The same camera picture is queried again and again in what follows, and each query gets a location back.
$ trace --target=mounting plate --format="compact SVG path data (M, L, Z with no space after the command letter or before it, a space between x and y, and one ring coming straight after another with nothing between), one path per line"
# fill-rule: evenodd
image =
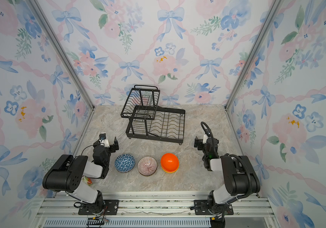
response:
M118 199L104 199L105 205L107 206L105 215L116 215L118 210ZM87 212L86 208L80 208L78 211L79 215L94 215L92 212Z
M197 200L193 200L195 206L197 205L201 205L203 203L206 203L207 200L206 199L197 199ZM222 212L222 208L224 207L224 205L218 205L215 207L215 210L217 210L218 212ZM226 209L226 212L227 212L227 215L233 215L234 214L234 211L233 211L233 208L227 208ZM208 210L208 204L205 204L203 205L202 207L199 207L199 208L196 208L195 209L195 214L196 215L212 215L210 213L210 211Z

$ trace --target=green leaf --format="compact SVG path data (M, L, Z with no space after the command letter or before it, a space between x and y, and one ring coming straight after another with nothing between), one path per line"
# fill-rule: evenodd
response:
M292 41L296 37L297 34L298 34L298 32L293 31L290 34L286 35L286 37L283 39L281 44Z
M273 136L270 136L267 139L267 141L270 142L273 145L277 145L279 143L279 138L277 136L273 135Z
M300 6L297 13L296 20L294 21L294 25L298 30L300 30L304 18L305 18L305 12L303 11L302 6Z
M54 117L54 116L48 116L48 119L49 119L49 120L46 120L45 118L43 118L43 123L44 123L44 124L50 123L50 121L53 120L53 117Z
M297 203L297 200L295 200L295 199L289 199L288 202L291 202L291 203L296 204Z
M281 143L279 146L279 154L284 162L286 162L286 153L282 153L282 150L286 147L284 143Z
M97 10L106 12L105 7L99 0L90 0L90 2L92 3L93 7L95 7Z
M102 14L101 17L98 19L99 28L100 29L103 28L107 23L107 21L108 21L107 14Z
M161 75L158 79L158 84L165 80L165 75Z
M47 129L41 125L41 127L39 128L39 133L40 133L40 136L42 137L42 139L44 139L44 141L46 142L47 141Z

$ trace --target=black wire dish rack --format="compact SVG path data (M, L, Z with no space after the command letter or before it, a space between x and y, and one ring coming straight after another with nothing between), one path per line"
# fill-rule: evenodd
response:
M160 90L156 86L135 85L121 112L129 118L129 139L150 139L183 143L185 110L158 106Z

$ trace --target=black cable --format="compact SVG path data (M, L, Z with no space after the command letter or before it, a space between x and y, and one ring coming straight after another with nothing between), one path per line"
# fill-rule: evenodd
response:
M200 204L200 205L198 205L198 206L190 207L190 210L194 210L194 209L196 209L196 208L202 207L202 206L205 205L205 204L208 204L208 201L206 201L205 203Z
M93 146L93 144L92 144L92 145L89 145L88 147L90 147L90 146ZM83 154L83 151L84 151L85 149L87 149L88 147L86 147L86 148L84 148L84 149L82 150L81 155Z
M203 131L207 134L207 130L203 127L203 126L206 126L207 127L207 130L208 130L208 132L209 132L209 135L208 135L208 137L211 137L211 140L212 140L212 146L214 147L214 153L216 154L217 152L216 152L216 148L215 148L215 144L214 144L214 136L212 135L212 131L211 131L211 129L208 127L208 125L205 123L205 122L201 122L201 127L202 127L202 129L203 129Z

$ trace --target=pink flower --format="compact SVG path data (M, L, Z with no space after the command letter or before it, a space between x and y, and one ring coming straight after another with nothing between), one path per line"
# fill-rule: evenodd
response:
M90 75L91 77L96 77L98 68L92 64L84 65L83 74Z
M244 138L244 141L247 142L249 140L249 136L250 136L249 130L247 130L245 128L245 126L242 124L240 126L240 131L241 131L242 137Z
M298 228L298 223L292 213L283 206L277 207L276 218L281 228Z
M286 146L282 151L286 153L286 159L300 163L300 157L305 155L301 145L307 137L303 123L288 113L283 115L277 123L273 123L273 132L278 136L279 142Z
M120 27L115 21L107 22L103 28L106 35L112 39L116 39L120 34Z
M94 63L94 59L90 57L90 53L86 52L86 54L83 54L82 52L79 53L81 56L81 62L87 63L87 64L92 64Z
M125 10L120 5L120 0L115 0L115 3L109 2L110 5L106 6L106 12L109 13L109 20L117 21L117 22L124 22L124 15Z
M195 101L200 104L206 104L211 101L211 95L207 92L197 93L195 96Z
M73 66L81 66L81 62L79 60L73 60L74 64Z
M48 107L49 104L44 101L37 104L34 99L26 99L19 106L15 121L20 129L27 132L29 139L36 137L43 124L43 118L49 119L50 110Z
M78 101L74 107L74 113L76 117L82 117L86 111L86 105L82 101Z
M167 75L168 73L175 75L177 77L178 73L178 66L176 64L176 58L171 55L161 55L154 59L153 61L153 75L161 76Z
M286 43L279 51L279 60L284 62L293 56L296 51L296 45L293 42Z
M214 15L220 13L225 7L226 1L202 1L199 0L196 2L196 11L205 19L209 19Z
M15 9L7 1L0 0L0 33L16 37L18 25Z
M245 61L244 60L239 60L239 63L237 65L235 65L236 67L240 66L240 67L243 67L245 64Z

